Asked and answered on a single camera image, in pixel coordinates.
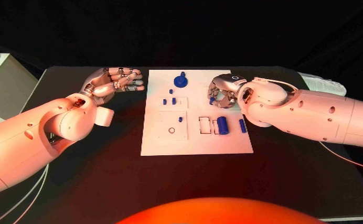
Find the white cable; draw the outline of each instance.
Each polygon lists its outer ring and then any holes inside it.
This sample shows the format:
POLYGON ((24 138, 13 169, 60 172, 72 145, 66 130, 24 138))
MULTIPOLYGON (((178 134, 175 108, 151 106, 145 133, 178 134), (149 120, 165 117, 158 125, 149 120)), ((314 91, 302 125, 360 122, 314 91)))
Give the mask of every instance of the white cable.
POLYGON ((360 163, 355 163, 354 161, 351 161, 351 160, 348 160, 347 158, 344 158, 344 157, 341 157, 322 143, 321 143, 321 145, 325 147, 325 149, 335 155, 335 156, 338 156, 341 159, 344 159, 345 161, 348 161, 350 163, 352 163, 354 165, 358 165, 358 166, 361 166, 363 167, 363 164, 360 164, 360 163))
POLYGON ((270 81, 270 82, 276 82, 276 83, 280 83, 280 84, 285 84, 285 85, 288 85, 293 89, 293 91, 298 90, 298 88, 293 85, 291 85, 289 83, 286 83, 283 81, 269 80, 269 79, 265 79, 265 78, 263 78, 263 80, 270 81))
POLYGON ((34 197, 34 199, 33 199, 33 201, 31 201, 31 203, 30 203, 30 205, 28 205, 27 209, 24 210, 24 212, 21 213, 20 217, 17 218, 17 220, 14 221, 14 223, 13 223, 13 224, 15 224, 15 223, 18 222, 18 220, 20 220, 20 219, 21 219, 21 217, 24 216, 24 214, 25 214, 27 210, 30 209, 30 206, 33 205, 33 203, 34 203, 34 201, 36 201, 37 195, 38 195, 38 193, 40 193, 40 191, 41 191, 41 188, 43 188, 43 183, 46 182, 46 181, 44 181, 44 179, 47 178, 49 164, 47 164, 47 166, 46 166, 46 168, 44 168, 44 169, 46 169, 46 174, 44 174, 44 176, 43 176, 43 182, 41 182, 40 188, 38 188, 38 190, 37 190, 36 197, 34 197))
POLYGON ((23 200, 27 198, 28 194, 31 193, 31 191, 34 190, 37 184, 40 183, 40 180, 47 172, 47 167, 49 167, 49 164, 46 165, 44 169, 43 169, 43 173, 41 173, 41 176, 40 178, 37 179, 36 181, 36 184, 33 185, 28 193, 24 195, 24 197, 20 199, 20 201, 15 203, 15 205, 10 208, 10 210, 0 216, 0 220, 8 215, 8 213, 14 210, 14 208, 18 206, 18 204, 23 202, 23 200))

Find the robotic hand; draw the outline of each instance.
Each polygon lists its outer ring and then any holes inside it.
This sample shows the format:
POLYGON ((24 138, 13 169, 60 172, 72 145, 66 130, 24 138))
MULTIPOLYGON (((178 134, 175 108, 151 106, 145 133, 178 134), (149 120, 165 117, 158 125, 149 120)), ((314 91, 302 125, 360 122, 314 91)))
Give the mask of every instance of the robotic hand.
POLYGON ((113 111, 99 106, 115 92, 144 90, 141 78, 136 69, 102 68, 86 78, 79 93, 0 123, 0 191, 46 166, 86 137, 93 124, 109 126, 113 111), (46 133, 57 139, 49 139, 46 133))
POLYGON ((321 142, 363 146, 363 102, 338 95, 298 90, 291 84, 255 77, 221 74, 207 90, 210 105, 230 108, 234 103, 247 121, 321 142), (292 88, 286 92, 276 84, 292 88), (216 101, 218 92, 224 95, 216 101))

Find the blue object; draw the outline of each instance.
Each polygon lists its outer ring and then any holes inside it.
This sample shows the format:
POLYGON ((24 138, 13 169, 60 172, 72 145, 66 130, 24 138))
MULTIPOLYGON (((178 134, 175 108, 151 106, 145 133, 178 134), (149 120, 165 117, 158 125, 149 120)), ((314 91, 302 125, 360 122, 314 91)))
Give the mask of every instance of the blue object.
POLYGON ((182 88, 187 85, 187 78, 185 78, 185 73, 181 72, 180 76, 174 78, 174 85, 178 88, 182 88))
POLYGON ((213 105, 211 103, 214 102, 216 98, 210 97, 208 104, 213 105))
POLYGON ((244 126, 244 121, 243 119, 239 119, 239 125, 240 125, 240 130, 242 130, 242 133, 246 133, 246 126, 244 126))
POLYGON ((220 135, 227 135, 229 134, 229 126, 226 125, 226 118, 224 116, 220 116, 217 118, 217 129, 218 129, 218 134, 220 135))

